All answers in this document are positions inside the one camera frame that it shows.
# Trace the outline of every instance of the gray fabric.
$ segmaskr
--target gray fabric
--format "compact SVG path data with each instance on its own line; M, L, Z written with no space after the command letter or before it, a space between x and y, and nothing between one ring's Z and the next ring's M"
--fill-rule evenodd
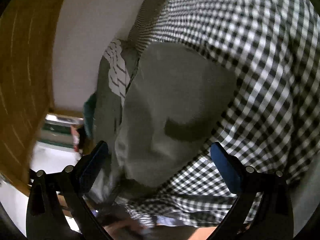
M121 99L109 88L109 69L108 60L102 57L99 66L97 103L94 113L94 139L96 143L101 140L107 142L109 150L113 152L114 136L121 123Z
M121 57L123 58L131 77L137 68L138 53L126 41L121 41L121 48ZM112 157L112 155L114 155L115 134L121 123L122 107L120 97L114 94L108 85L109 69L110 64L108 60L102 57L99 65L93 133L95 143L98 143L101 140L108 143L110 156L107 156L106 161L88 194L88 197L95 203L102 203L106 200L121 173L118 169L116 158Z
M126 41L121 41L121 57L125 62L126 69L131 77L138 64L138 52ZM95 131L94 140L98 143L103 140L108 143L110 152L114 152L114 140L116 129L121 123L121 99L115 95L108 85L108 72L110 64L102 57L99 65L97 83L97 103L94 113Z
M151 44L126 95L115 151L127 178L158 187L195 157L236 77L180 44Z

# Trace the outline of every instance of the teal cloth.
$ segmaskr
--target teal cloth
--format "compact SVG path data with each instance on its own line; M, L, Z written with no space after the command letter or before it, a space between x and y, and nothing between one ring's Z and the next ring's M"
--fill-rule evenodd
M97 104L97 94L94 92L89 99L84 103L83 115L84 115L84 130L88 138L93 138L93 119L94 111Z

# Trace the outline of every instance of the white striped towel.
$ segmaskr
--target white striped towel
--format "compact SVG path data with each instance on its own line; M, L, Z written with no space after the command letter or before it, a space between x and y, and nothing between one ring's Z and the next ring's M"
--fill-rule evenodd
M123 106L126 87L130 82L130 76L125 68L125 62L121 57L121 51L121 42L115 39L109 44L103 56L110 64L110 70L108 73L109 87L113 93L120 96L121 105Z

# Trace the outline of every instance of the gingham shirt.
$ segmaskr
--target gingham shirt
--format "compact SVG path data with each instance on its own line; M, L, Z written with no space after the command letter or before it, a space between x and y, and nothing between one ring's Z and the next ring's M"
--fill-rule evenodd
M319 31L309 0L145 0L130 33L140 53L153 41L185 44L234 71L238 94L194 160L153 197L127 203L131 216L149 227L156 216L219 224L236 195L210 159L216 141L243 165L299 180L319 149Z

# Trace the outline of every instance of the white wall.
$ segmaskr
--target white wall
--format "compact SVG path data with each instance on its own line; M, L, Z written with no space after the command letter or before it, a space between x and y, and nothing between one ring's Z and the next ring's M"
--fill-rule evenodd
M5 182L0 186L0 201L17 228L26 235L28 197Z
M82 109L114 37L126 39L143 0L64 0L53 47L56 107Z

